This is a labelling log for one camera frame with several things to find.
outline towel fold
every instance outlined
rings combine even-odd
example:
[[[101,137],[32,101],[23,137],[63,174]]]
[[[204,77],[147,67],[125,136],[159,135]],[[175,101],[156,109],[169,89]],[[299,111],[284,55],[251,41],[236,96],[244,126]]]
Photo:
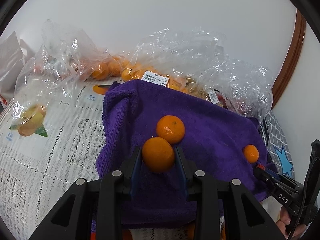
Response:
[[[265,165],[267,149],[254,118],[245,118],[203,99],[141,80],[114,83],[106,93],[102,120],[107,144],[97,159],[100,177],[116,170],[135,146],[156,136],[156,124],[165,115],[179,117],[186,133],[181,146],[187,159],[216,179],[238,178],[258,201],[267,197],[264,183],[253,175],[242,150],[258,149]],[[142,164],[134,199],[124,202],[121,221],[127,228],[180,227],[196,217],[196,203],[186,202],[176,170],[152,173]]]

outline blue star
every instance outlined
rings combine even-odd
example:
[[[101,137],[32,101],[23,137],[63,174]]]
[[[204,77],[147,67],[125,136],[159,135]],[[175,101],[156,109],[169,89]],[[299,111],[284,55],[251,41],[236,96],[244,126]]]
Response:
[[[282,146],[281,151],[279,151],[275,146],[276,154],[279,157],[281,166],[282,166],[282,174],[287,174],[290,178],[292,178],[292,169],[293,165],[289,162],[287,155],[285,154],[284,147]]]

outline triangular cutout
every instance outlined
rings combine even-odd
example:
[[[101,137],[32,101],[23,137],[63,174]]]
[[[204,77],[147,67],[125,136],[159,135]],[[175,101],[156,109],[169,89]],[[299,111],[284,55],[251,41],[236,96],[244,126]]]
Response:
[[[263,224],[263,217],[260,215],[259,211],[254,207],[254,205],[251,203],[251,201],[245,194],[241,195],[241,200],[244,207],[244,212],[248,226],[254,227]]]
[[[60,225],[63,227],[67,227],[69,225],[69,220],[71,217],[71,212],[73,208],[73,203],[75,202],[76,195],[72,194],[65,201],[65,203],[60,207],[57,213],[52,218],[52,223],[56,225]]]

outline gray checkered fabric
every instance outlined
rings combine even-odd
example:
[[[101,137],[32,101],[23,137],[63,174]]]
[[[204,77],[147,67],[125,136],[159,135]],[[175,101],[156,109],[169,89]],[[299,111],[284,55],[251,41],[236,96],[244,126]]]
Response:
[[[283,173],[281,160],[279,158],[279,155],[276,152],[276,149],[279,151],[284,150],[287,160],[293,165],[291,154],[288,148],[287,141],[285,139],[285,135],[278,123],[278,120],[274,116],[273,112],[270,111],[269,114],[265,117],[265,127],[262,128],[263,124],[261,124],[260,128],[262,130],[262,138],[265,141],[265,144],[267,145],[267,149],[269,152],[269,155],[273,161],[273,163],[276,165],[276,168],[278,170],[279,174]],[[292,179],[294,179],[294,169],[291,170]]]

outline barcode label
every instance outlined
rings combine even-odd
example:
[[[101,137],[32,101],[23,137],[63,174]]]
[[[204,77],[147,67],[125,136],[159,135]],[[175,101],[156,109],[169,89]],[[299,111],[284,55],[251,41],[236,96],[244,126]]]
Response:
[[[155,74],[155,73],[147,70],[144,73],[144,75],[141,78],[141,80],[144,80],[144,81],[147,81],[147,82],[151,82],[153,84],[158,84],[158,85],[161,85],[161,86],[165,87],[167,85],[168,81],[169,81],[169,78],[160,76],[158,74]]]
[[[208,95],[210,97],[211,103],[213,104],[219,103],[218,96],[214,90],[209,91]]]

